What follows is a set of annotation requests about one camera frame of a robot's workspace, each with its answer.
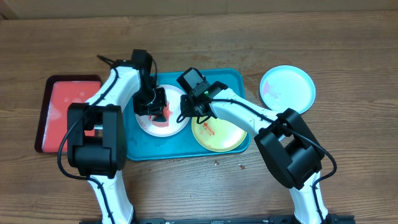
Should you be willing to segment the dark green sponge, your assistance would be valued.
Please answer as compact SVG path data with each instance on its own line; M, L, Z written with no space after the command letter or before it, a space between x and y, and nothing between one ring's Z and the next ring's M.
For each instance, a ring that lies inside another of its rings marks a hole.
M154 122L159 122L159 123L164 123L167 121L167 118L165 117L164 114L158 114L155 115L155 118L153 119Z

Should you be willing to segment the white plate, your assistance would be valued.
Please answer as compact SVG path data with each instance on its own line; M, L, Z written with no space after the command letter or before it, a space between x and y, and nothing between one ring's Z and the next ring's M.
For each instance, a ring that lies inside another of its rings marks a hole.
M184 92L173 85L161 85L165 89L167 106L163 110L166 122L154 121L154 115L138 116L136 115L138 125L147 133L155 137L169 137L180 132L188 123L189 119L185 118L182 122L177 123L177 118L181 113L180 97Z

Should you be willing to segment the yellow-green plate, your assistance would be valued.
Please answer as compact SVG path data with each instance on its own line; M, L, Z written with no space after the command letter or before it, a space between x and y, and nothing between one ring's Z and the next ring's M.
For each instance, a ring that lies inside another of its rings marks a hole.
M212 117L202 124L198 124L197 119L193 118L192 133L201 146L213 152L236 149L247 136L247 132L233 123Z

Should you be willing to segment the light blue plate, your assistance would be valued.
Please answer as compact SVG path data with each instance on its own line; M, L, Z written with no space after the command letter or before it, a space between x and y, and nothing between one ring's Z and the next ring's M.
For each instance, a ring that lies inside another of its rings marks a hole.
M284 112L287 108L292 108L303 114L312 107L316 88L313 80L302 69L279 65L264 74L259 94L270 110Z

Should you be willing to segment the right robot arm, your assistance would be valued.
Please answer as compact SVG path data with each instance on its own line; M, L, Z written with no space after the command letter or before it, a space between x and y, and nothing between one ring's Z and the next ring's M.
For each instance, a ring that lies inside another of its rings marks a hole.
M228 121L250 134L269 172L289 189L295 220L326 223L328 210L320 192L321 160L325 156L302 117L293 109L282 113L240 97L221 82L209 83L196 68L177 78L185 94L178 121L210 117Z

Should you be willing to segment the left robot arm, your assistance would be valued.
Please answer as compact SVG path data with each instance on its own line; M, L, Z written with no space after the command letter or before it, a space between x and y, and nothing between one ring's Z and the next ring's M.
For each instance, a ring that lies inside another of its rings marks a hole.
M67 148L70 167L87 181L97 198L102 217L99 223L135 223L136 214L124 185L122 170L127 161L127 140L123 111L129 102L139 116L165 122L165 90L158 86L152 55L135 49L129 60L100 56L110 67L107 81L84 103L72 103L67 110L67 132L60 147Z

